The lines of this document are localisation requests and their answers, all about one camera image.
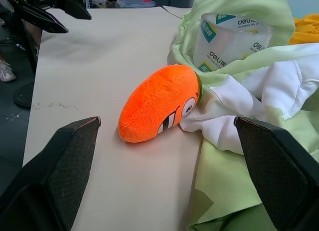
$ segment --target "green fabric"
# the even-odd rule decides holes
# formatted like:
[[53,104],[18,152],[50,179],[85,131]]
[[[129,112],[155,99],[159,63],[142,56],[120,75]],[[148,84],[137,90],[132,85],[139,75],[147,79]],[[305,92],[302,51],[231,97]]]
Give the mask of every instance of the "green fabric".
[[[208,12],[239,14],[272,25],[274,33],[270,48],[256,52],[244,60],[236,60],[217,71],[200,72],[192,63],[192,52],[200,17]],[[294,20],[286,0],[195,0],[192,11],[183,16],[172,52],[178,63],[192,67],[200,76],[203,87],[198,105],[205,105],[214,96],[210,87],[222,84],[228,75],[242,82],[256,69],[270,66],[275,61],[313,54],[311,50],[296,51],[291,46],[283,46],[288,44],[294,31]],[[281,110],[266,107],[270,122],[287,129],[317,161],[318,100],[319,92],[316,92],[303,109],[287,121],[281,118]],[[203,141],[192,203],[189,231],[275,230],[261,205],[244,157],[220,151],[207,140]]]
[[295,31],[295,23],[286,0],[195,0],[179,25],[172,52],[176,61],[198,71],[192,63],[201,15],[208,12],[237,14],[256,19],[273,28],[269,47],[288,44]]

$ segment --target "plush carrot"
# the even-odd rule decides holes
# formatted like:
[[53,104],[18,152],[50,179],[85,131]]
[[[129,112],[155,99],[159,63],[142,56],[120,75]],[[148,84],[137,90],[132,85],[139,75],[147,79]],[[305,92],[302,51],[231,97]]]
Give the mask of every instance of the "plush carrot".
[[142,142],[177,125],[197,104],[199,83],[185,65],[166,66],[152,74],[127,100],[118,124],[120,137]]

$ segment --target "yellow fabric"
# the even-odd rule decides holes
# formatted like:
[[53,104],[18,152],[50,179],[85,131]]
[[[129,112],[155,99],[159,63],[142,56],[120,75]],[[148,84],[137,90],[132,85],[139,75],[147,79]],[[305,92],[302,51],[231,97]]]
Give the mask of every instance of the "yellow fabric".
[[319,42],[319,14],[295,18],[296,31],[289,45]]

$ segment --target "floor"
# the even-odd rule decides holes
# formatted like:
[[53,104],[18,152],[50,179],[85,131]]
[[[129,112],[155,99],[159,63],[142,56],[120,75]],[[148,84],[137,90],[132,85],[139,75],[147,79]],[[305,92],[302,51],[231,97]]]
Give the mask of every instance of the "floor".
[[[7,29],[0,27],[0,39],[9,37]],[[17,107],[13,94],[19,87],[34,81],[25,51],[1,45],[5,60],[16,75],[13,82],[0,81],[0,195],[22,168],[24,147],[30,111]]]

